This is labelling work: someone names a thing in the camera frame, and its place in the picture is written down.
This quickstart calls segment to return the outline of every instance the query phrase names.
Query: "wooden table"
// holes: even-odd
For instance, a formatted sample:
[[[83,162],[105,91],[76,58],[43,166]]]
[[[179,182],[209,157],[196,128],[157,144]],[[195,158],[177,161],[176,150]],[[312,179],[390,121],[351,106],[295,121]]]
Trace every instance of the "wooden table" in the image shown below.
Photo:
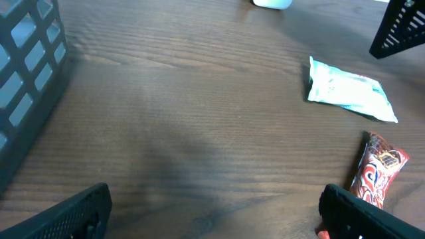
[[[425,229],[425,47],[369,55],[385,3],[60,8],[71,83],[0,200],[0,230],[105,182],[106,238],[314,238],[320,193],[351,182],[368,130],[411,156],[384,209]],[[400,123],[306,102],[310,55],[379,80]]]

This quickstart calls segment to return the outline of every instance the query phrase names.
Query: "packaged candy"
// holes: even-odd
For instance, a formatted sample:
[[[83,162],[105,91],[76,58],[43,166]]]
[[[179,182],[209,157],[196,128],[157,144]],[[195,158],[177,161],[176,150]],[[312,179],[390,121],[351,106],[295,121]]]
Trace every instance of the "packaged candy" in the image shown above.
[[[408,160],[409,156],[402,149],[389,145],[380,135],[370,132],[350,193],[382,209],[390,184]],[[329,239],[327,231],[319,232],[318,236]]]
[[[328,66],[310,56],[310,81],[313,84],[309,101],[333,104],[378,120],[398,123],[381,84],[376,80]]]

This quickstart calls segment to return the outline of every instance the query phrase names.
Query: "white object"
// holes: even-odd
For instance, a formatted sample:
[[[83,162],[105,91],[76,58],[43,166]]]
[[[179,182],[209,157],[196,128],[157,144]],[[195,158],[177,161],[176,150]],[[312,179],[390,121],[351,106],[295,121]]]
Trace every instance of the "white object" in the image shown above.
[[[283,10],[291,5],[292,0],[253,0],[253,2],[259,7]]]
[[[341,106],[347,110],[398,123],[381,84],[366,76],[342,71],[310,56],[308,100]]]

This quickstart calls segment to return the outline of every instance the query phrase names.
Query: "wood grain surface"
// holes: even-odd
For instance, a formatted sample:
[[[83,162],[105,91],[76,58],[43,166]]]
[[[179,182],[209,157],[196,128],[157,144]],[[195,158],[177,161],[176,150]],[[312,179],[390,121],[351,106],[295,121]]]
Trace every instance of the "wood grain surface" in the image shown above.
[[[411,156],[384,209],[425,230],[423,46],[369,55],[386,4],[60,0],[71,83],[0,200],[0,230],[98,182],[106,238],[315,238],[364,131]],[[316,59],[381,82],[398,124],[306,102]]]

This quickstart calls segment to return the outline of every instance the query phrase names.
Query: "gray basket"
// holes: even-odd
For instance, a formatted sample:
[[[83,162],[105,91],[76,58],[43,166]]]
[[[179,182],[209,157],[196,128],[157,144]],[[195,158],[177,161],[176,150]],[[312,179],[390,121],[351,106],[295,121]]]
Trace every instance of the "gray basket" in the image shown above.
[[[57,0],[0,0],[0,193],[66,86],[67,49]]]

